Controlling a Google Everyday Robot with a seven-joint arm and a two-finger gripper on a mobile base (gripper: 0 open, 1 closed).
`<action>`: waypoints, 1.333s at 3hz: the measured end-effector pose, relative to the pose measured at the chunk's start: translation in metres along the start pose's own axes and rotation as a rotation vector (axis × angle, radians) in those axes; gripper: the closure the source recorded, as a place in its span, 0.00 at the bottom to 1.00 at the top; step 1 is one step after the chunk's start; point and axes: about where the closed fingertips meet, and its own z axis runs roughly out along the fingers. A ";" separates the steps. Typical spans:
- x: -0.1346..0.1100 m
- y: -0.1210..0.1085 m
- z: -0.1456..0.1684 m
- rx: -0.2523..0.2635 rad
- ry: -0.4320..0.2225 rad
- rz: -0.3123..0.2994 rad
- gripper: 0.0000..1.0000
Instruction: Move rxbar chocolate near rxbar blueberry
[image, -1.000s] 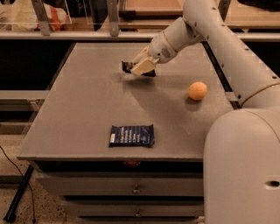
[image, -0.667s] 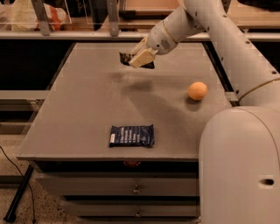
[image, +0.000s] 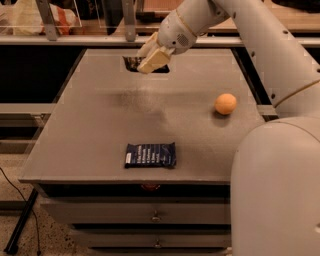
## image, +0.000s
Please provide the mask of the white rounded gripper body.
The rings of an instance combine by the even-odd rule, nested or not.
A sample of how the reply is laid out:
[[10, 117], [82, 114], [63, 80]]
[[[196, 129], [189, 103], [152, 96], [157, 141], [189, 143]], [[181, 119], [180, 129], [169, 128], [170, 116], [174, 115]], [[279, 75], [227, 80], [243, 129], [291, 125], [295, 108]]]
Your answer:
[[194, 16], [179, 9], [173, 10], [160, 24], [158, 43], [174, 54], [182, 54], [196, 42]]

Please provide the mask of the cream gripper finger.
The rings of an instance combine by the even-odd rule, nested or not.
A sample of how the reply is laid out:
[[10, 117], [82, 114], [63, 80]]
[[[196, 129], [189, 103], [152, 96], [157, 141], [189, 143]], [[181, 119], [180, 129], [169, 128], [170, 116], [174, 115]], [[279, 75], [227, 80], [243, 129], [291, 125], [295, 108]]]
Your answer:
[[150, 38], [143, 44], [143, 46], [138, 50], [137, 57], [149, 57], [159, 48], [158, 44], [158, 33], [154, 32]]
[[138, 65], [137, 70], [143, 74], [152, 73], [167, 65], [170, 62], [173, 52], [173, 49], [166, 47], [140, 51], [138, 56], [142, 58], [142, 61]]

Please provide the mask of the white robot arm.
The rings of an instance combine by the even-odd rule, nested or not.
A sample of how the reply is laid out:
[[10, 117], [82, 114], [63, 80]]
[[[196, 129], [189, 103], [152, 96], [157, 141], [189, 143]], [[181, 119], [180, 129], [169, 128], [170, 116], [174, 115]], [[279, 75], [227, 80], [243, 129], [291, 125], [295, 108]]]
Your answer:
[[231, 171], [233, 256], [320, 256], [320, 71], [262, 0], [184, 0], [139, 50], [142, 73], [232, 19], [269, 104]]

